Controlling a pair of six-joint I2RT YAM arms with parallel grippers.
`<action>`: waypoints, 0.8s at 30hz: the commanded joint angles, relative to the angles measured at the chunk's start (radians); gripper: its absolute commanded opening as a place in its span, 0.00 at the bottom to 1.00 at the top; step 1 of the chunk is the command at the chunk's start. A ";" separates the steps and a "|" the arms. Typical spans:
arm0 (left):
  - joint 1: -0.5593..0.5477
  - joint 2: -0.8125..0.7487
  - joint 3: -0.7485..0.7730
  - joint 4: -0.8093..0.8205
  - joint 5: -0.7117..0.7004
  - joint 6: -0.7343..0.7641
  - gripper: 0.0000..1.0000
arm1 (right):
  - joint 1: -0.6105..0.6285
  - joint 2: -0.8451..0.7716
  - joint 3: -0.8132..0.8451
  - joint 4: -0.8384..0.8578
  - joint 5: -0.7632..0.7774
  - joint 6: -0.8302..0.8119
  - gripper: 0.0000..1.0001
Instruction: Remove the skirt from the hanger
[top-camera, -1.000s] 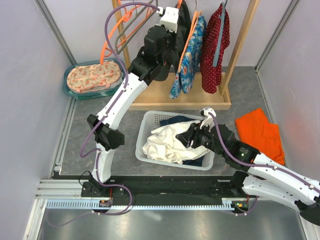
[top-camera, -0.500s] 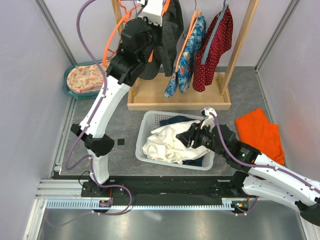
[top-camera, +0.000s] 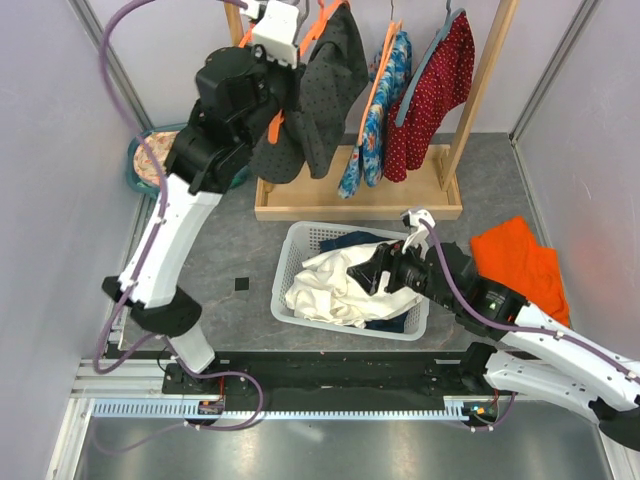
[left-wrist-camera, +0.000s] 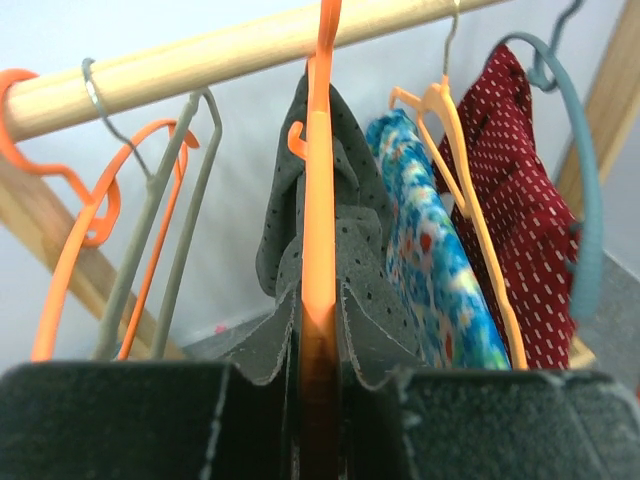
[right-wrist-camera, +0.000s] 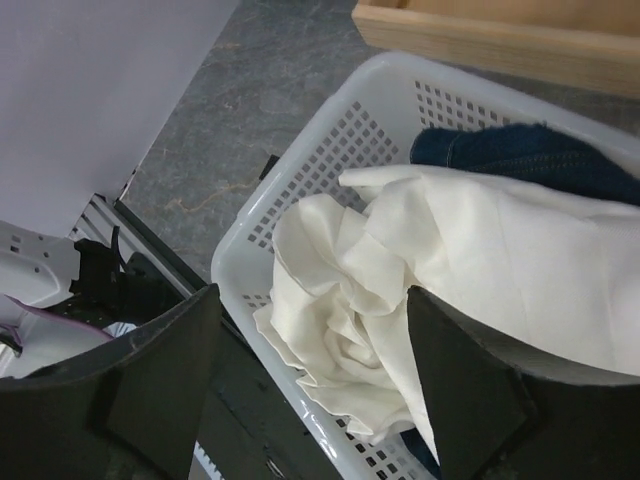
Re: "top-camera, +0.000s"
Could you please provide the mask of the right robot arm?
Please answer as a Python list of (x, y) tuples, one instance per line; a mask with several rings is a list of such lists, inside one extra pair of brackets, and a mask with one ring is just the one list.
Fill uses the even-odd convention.
[(448, 309), (466, 330), (541, 360), (532, 366), (475, 343), (468, 383), (537, 396), (594, 422), (618, 444), (639, 448), (639, 364), (562, 325), (523, 295), (481, 276), (454, 243), (427, 252), (402, 241), (375, 246), (348, 275), (368, 294), (411, 290)]

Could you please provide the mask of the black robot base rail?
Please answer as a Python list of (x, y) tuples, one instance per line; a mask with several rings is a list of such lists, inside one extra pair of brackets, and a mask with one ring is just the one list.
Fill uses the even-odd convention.
[(483, 362), (496, 352), (490, 345), (472, 344), (465, 352), (223, 352), (197, 378), (176, 362), (166, 367), (165, 394), (220, 394), (247, 397), (249, 377), (260, 384), (272, 402), (297, 402), (305, 394), (326, 392), (327, 402), (350, 397), (357, 404), (382, 391), (402, 394), (418, 402), (444, 396), (500, 396), (484, 379)]

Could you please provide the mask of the dark blue denim skirt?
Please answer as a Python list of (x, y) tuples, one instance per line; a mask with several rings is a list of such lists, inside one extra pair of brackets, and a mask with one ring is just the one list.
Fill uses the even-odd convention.
[[(388, 238), (383, 238), (364, 231), (353, 231), (347, 234), (341, 235), (335, 239), (326, 239), (319, 242), (319, 248), (321, 253), (326, 253), (342, 248), (374, 244), (380, 242), (388, 242)], [(389, 333), (404, 333), (405, 322), (408, 316), (408, 312), (404, 312), (394, 318), (383, 320), (374, 319), (367, 321), (365, 328), (373, 331), (389, 332)]]

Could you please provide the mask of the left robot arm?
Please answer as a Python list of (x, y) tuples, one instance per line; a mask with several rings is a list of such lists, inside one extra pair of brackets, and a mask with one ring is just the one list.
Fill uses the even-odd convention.
[(215, 359), (199, 323), (201, 305), (178, 285), (193, 243), (253, 149), (279, 114), (296, 105), (304, 65), (265, 44), (214, 51), (197, 72), (199, 97), (161, 173), (154, 219), (130, 263), (103, 291), (144, 330), (164, 337), (184, 368), (199, 374)]

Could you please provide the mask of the grey dotted skirt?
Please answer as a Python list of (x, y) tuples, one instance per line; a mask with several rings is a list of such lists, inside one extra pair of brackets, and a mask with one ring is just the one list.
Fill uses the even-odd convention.
[(299, 103), (284, 113), (278, 142), (262, 138), (249, 168), (272, 184), (292, 182), (307, 166), (324, 178), (346, 130), (347, 115), (369, 81), (360, 32), (342, 2), (317, 40), (302, 76)]

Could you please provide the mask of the white pleated skirt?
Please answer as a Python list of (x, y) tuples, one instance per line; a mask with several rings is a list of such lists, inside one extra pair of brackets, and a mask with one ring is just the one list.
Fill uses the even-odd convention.
[(322, 253), (302, 263), (284, 299), (297, 318), (364, 329), (367, 321), (391, 319), (421, 303), (408, 288), (396, 293), (367, 295), (347, 269), (369, 259), (380, 244), (357, 245)]

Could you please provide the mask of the orange hanger of grey skirt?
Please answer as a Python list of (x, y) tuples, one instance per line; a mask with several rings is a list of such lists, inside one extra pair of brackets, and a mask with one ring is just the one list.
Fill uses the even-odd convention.
[(297, 43), (300, 20), (299, 9), (283, 1), (241, 1), (239, 12), (250, 20), (252, 26), (244, 34), (240, 47), (247, 44), (257, 45), (264, 52), (267, 61), (282, 67), (293, 75), (293, 85), (288, 90), (289, 97), (284, 107), (271, 120), (267, 129), (267, 140), (275, 145), (279, 139), (280, 127), (284, 122), (285, 111), (293, 110), (299, 97), (299, 84), (305, 65), (301, 57), (309, 50), (313, 42), (320, 39), (330, 17), (348, 1), (333, 1), (326, 6), (319, 1), (319, 13), (304, 38)]

